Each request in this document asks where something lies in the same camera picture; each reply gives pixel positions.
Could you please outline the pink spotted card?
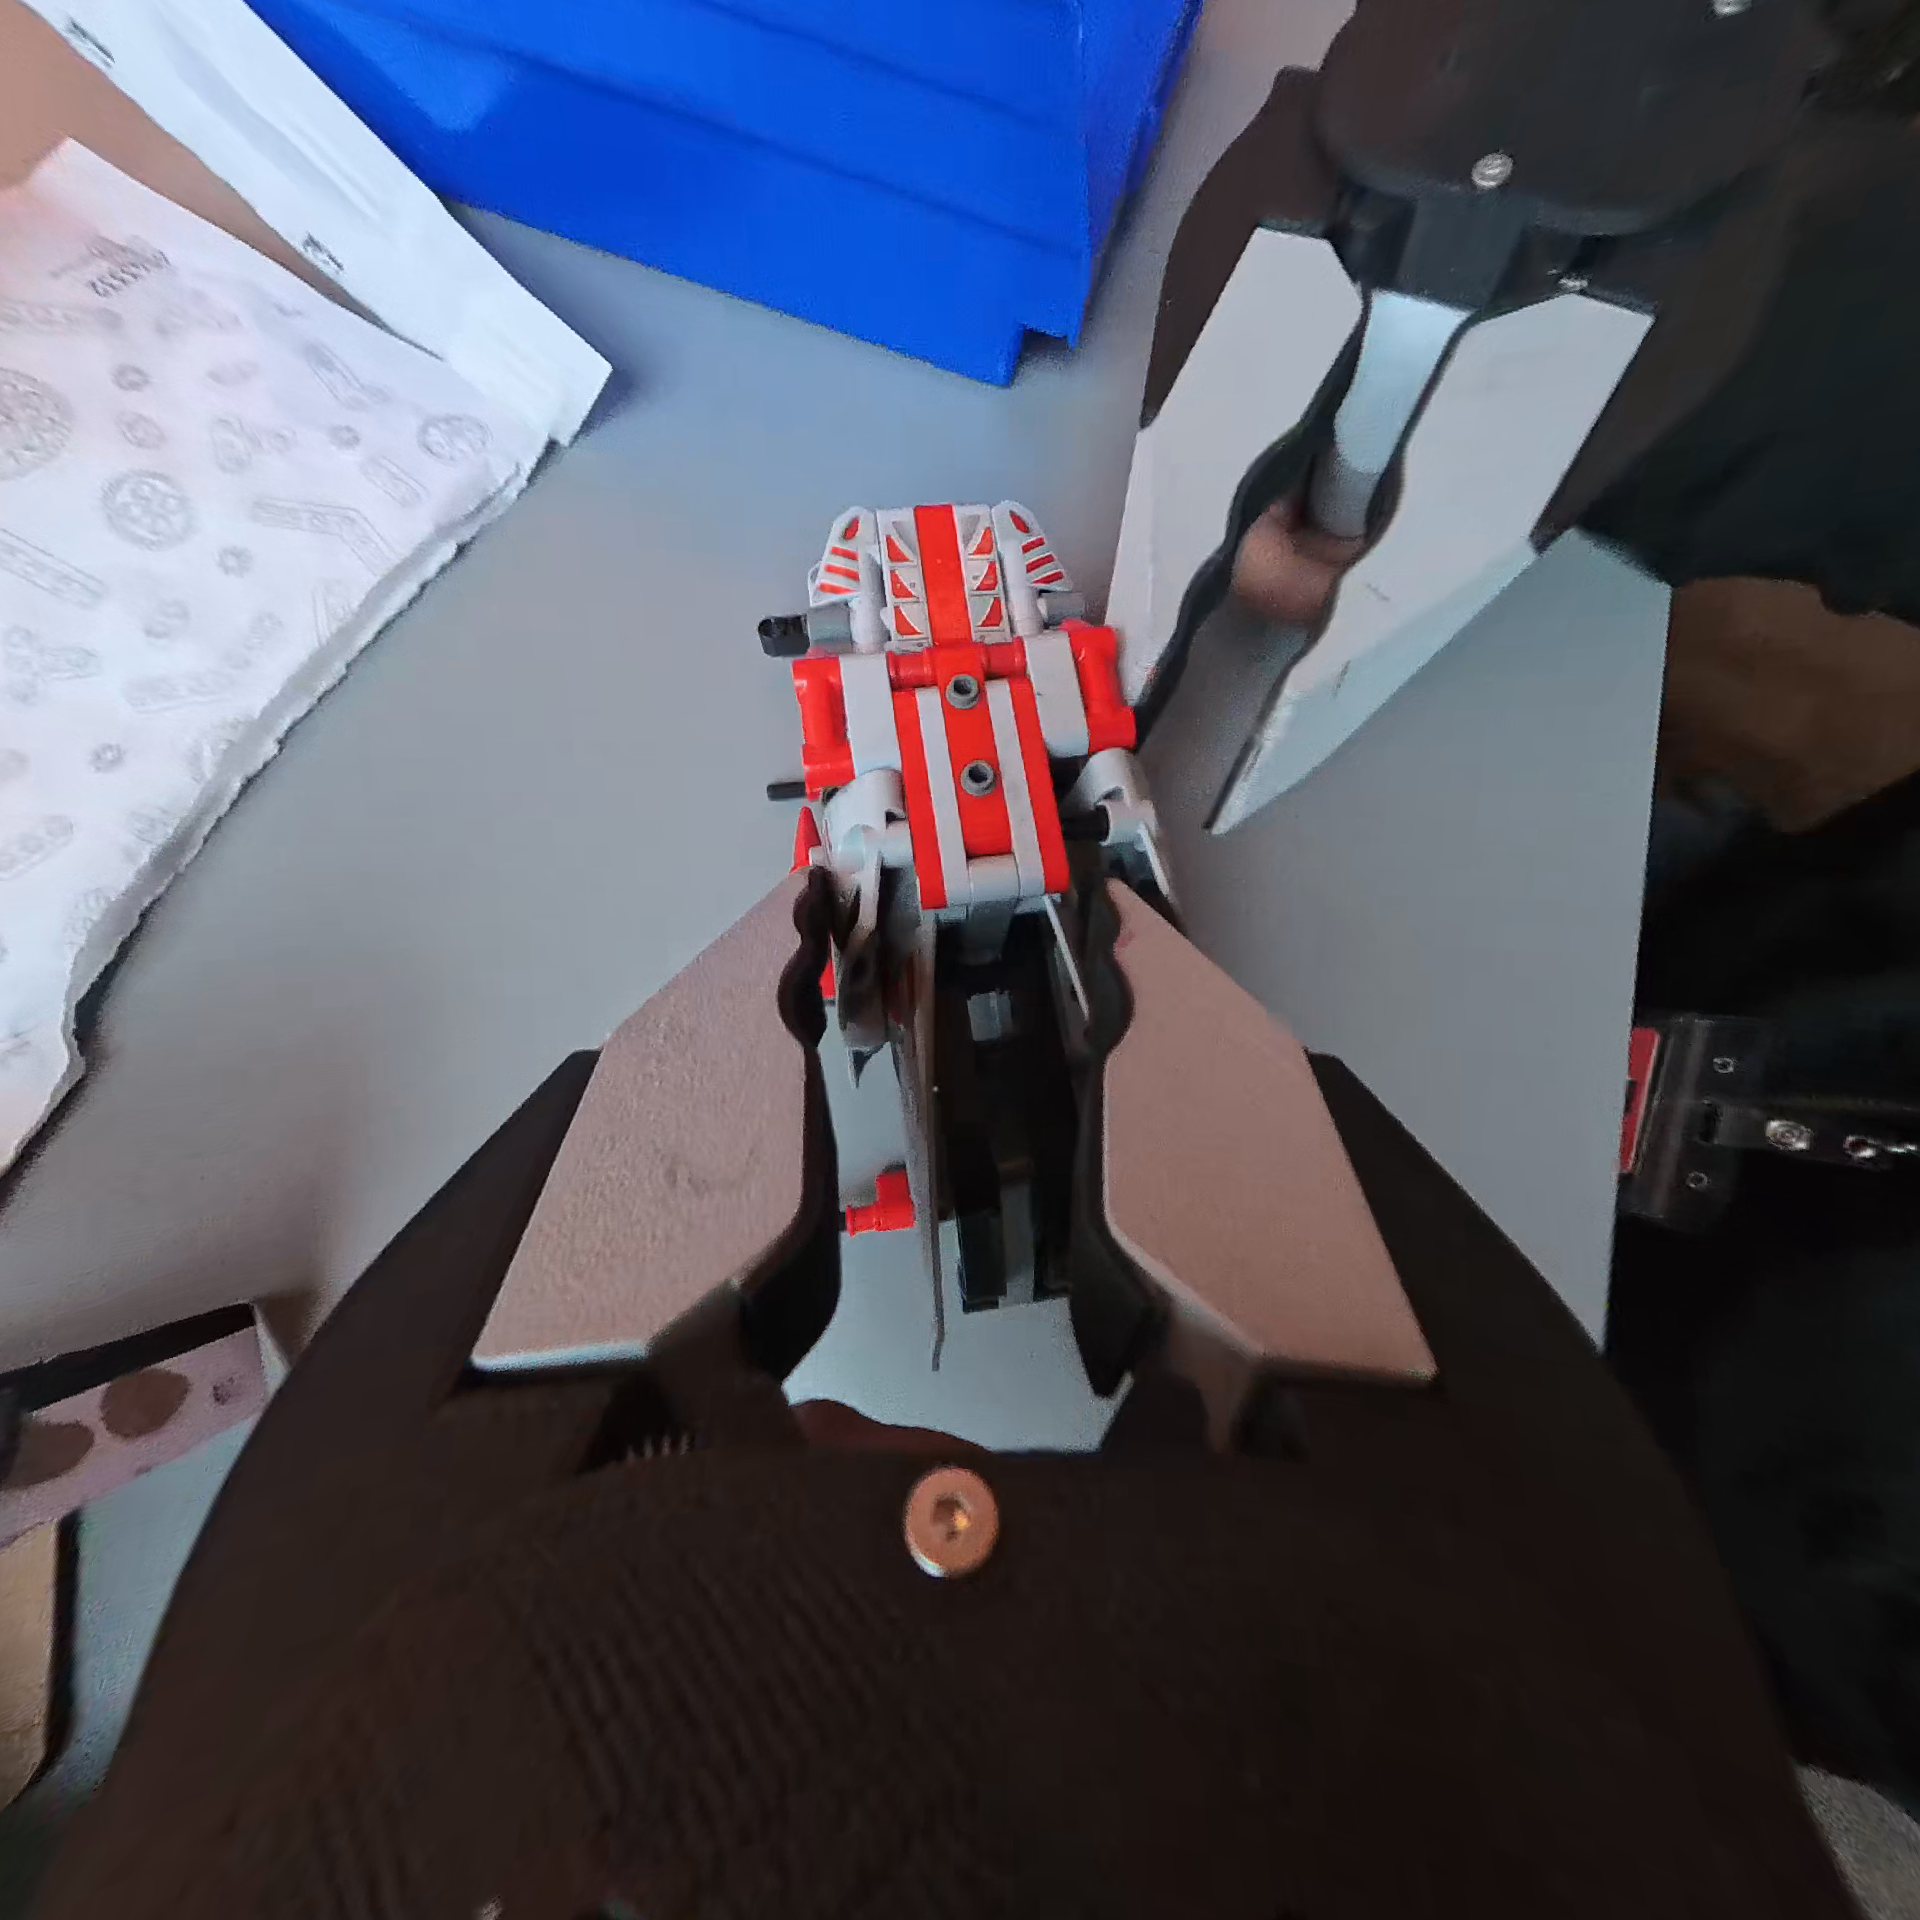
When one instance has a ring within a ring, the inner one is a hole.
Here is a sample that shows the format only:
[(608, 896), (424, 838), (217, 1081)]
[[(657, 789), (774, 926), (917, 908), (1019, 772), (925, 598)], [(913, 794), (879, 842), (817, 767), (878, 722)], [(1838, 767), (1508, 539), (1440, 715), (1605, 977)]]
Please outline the pink spotted card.
[(262, 1412), (253, 1303), (4, 1371), (4, 1544)]

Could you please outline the person's right forearm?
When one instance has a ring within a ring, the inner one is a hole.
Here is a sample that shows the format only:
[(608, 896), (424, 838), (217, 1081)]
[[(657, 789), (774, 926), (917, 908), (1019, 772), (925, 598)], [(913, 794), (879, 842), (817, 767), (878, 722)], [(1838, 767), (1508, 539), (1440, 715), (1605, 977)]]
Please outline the person's right forearm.
[(1670, 588), (1759, 576), (1918, 627), (1918, 4), (1821, 2), (1836, 60), (1736, 367), (1583, 518)]

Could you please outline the red and grey lego model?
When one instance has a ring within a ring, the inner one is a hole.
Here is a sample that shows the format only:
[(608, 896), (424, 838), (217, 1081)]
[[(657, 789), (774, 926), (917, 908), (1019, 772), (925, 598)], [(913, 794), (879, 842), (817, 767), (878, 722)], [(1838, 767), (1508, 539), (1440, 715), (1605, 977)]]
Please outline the red and grey lego model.
[(853, 1077), (897, 1071), (905, 1163), (846, 1231), (916, 1235), (939, 1366), (949, 1306), (1071, 1288), (1088, 917), (1105, 879), (1168, 900), (1123, 636), (1011, 499), (838, 512), (757, 636), (800, 725), (768, 791), (834, 888), (823, 1001)]

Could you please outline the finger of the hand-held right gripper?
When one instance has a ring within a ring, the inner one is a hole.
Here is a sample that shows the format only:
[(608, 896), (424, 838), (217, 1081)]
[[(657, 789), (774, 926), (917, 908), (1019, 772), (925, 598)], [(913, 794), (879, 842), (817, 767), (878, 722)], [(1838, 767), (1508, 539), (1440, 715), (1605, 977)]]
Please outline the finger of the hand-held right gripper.
[(1209, 834), (1304, 780), (1533, 564), (1533, 534), (1649, 328), (1651, 312), (1589, 293), (1466, 324), (1401, 443), (1384, 529), (1265, 700)]
[(1330, 236), (1183, 225), (1150, 343), (1108, 590), (1132, 707), (1162, 707), (1226, 590), (1260, 469), (1324, 394), (1361, 319)]

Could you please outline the gear printed white paper bag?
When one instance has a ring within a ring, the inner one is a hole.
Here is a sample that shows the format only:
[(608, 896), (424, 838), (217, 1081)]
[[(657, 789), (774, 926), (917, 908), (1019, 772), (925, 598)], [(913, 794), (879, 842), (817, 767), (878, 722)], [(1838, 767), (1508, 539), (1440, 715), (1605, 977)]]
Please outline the gear printed white paper bag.
[(77, 138), (4, 190), (4, 1163), (138, 917), (544, 443)]

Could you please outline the cardboard box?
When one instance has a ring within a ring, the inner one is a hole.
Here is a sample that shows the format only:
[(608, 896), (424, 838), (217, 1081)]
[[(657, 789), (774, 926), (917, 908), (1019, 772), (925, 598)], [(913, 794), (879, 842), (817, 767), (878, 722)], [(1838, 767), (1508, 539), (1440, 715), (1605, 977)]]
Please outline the cardboard box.
[(78, 1521), (4, 1547), (4, 1807), (59, 1761), (77, 1720)]

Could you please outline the person's right hand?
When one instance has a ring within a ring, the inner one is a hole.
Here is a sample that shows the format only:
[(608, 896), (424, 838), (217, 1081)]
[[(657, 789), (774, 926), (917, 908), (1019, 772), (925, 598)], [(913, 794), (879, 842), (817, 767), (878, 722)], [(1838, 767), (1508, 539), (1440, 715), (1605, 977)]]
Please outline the person's right hand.
[(1333, 593), (1361, 553), (1361, 539), (1341, 539), (1307, 518), (1299, 499), (1275, 500), (1250, 522), (1235, 557), (1237, 598), (1289, 629), (1315, 627)]

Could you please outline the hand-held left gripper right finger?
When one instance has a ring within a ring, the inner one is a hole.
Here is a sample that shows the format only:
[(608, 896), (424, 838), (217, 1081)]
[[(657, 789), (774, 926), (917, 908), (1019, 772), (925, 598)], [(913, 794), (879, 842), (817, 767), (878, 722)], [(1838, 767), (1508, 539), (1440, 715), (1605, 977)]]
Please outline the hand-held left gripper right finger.
[(1104, 879), (1083, 947), (1090, 1071), (1071, 1328), (1093, 1391), (1271, 1381), (1428, 1388), (1428, 1335), (1307, 1047), (1156, 903)]

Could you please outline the black and red clamp device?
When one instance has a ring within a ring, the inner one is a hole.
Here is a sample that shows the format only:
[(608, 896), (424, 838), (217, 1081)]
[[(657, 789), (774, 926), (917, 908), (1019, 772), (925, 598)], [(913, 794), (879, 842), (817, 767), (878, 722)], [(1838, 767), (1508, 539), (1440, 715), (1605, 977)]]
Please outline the black and red clamp device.
[(1749, 1163), (1918, 1170), (1918, 1105), (1858, 1092), (1785, 1092), (1766, 1022), (1658, 1012), (1628, 1035), (1619, 1218), (1704, 1234)]

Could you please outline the plain white paper bag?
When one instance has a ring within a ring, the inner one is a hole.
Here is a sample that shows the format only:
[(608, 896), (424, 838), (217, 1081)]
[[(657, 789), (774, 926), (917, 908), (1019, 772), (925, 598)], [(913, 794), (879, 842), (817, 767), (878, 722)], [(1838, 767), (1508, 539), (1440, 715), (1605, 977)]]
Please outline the plain white paper bag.
[(610, 364), (246, 2), (6, 2), (4, 180), (65, 138), (570, 443)]

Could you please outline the blue plastic bin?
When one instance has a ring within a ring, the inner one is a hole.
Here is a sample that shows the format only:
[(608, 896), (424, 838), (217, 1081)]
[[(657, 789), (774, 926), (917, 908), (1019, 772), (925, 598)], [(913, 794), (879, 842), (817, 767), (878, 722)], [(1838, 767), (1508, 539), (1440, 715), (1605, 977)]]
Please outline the blue plastic bin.
[(256, 2), (443, 199), (1002, 387), (1079, 345), (1198, 2)]

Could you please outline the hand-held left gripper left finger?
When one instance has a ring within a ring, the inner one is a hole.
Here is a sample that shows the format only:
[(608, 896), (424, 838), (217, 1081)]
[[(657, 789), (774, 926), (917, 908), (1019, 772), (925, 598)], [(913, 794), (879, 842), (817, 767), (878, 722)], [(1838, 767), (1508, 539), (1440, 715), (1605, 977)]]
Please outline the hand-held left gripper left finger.
[(780, 1406), (841, 1295), (834, 888), (781, 876), (599, 1047), (471, 1347), (486, 1381), (644, 1371)]

